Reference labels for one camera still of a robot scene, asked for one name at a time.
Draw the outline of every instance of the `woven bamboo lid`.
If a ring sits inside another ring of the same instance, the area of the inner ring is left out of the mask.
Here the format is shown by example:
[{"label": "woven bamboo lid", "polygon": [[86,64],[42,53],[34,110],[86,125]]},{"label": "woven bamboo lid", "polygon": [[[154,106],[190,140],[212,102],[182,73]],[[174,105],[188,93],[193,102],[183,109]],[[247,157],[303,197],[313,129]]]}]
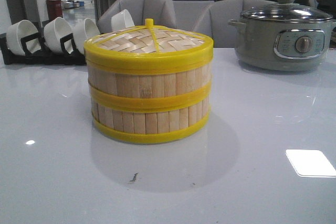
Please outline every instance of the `woven bamboo lid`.
[{"label": "woven bamboo lid", "polygon": [[88,64],[119,73],[181,72],[209,63],[213,40],[203,34],[154,26],[130,27],[102,34],[84,44]]}]

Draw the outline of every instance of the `stainless steel pot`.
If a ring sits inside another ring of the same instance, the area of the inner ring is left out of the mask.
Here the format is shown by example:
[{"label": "stainless steel pot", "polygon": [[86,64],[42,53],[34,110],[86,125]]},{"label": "stainless steel pot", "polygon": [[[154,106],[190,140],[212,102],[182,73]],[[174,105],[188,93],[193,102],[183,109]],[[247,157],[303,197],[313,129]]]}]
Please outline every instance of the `stainless steel pot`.
[{"label": "stainless steel pot", "polygon": [[294,1],[278,0],[228,21],[238,30],[235,51],[240,60],[283,71],[313,69],[325,60],[335,20]]}]

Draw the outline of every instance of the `white table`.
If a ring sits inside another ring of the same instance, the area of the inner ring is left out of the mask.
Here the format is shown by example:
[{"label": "white table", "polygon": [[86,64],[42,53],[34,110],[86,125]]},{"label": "white table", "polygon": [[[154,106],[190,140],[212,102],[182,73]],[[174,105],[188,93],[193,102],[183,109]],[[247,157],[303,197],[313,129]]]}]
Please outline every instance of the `white table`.
[{"label": "white table", "polygon": [[298,176],[286,156],[336,167],[335,51],[281,73],[215,49],[208,124],[145,146],[93,127],[85,66],[0,61],[1,224],[336,222],[336,178]]}]

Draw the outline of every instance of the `bamboo steamer lid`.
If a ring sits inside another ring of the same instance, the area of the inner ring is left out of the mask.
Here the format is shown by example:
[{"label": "bamboo steamer lid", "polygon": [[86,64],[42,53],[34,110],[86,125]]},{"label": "bamboo steamer lid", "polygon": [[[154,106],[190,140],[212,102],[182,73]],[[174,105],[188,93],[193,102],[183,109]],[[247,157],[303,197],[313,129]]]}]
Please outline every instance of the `bamboo steamer lid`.
[{"label": "bamboo steamer lid", "polygon": [[213,57],[208,36],[146,19],[144,26],[95,36],[84,48],[94,123],[106,135],[163,143],[205,125]]}]

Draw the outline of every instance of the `white cup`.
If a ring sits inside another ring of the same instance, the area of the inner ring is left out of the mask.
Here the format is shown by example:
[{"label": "white cup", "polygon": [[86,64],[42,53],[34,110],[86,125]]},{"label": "white cup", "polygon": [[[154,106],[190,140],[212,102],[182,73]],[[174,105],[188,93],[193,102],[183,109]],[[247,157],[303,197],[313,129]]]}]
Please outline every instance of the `white cup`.
[{"label": "white cup", "polygon": [[72,33],[76,47],[81,54],[84,54],[84,42],[87,39],[100,34],[98,27],[90,18],[86,18],[77,23],[72,29]]},{"label": "white cup", "polygon": [[[65,19],[57,17],[44,27],[44,38],[49,49],[56,54],[63,54],[60,39],[72,33],[71,26]],[[64,43],[66,51],[73,51],[71,40]]]},{"label": "white cup", "polygon": [[119,31],[132,26],[134,26],[133,18],[127,9],[122,10],[111,18],[112,31]]},{"label": "white cup", "polygon": [[[6,33],[6,40],[8,48],[15,55],[24,56],[25,52],[23,51],[21,39],[28,35],[37,33],[38,30],[34,24],[28,20],[21,20],[18,23],[11,25]],[[38,39],[33,39],[26,43],[28,51],[31,53],[36,52],[41,49]]]}]

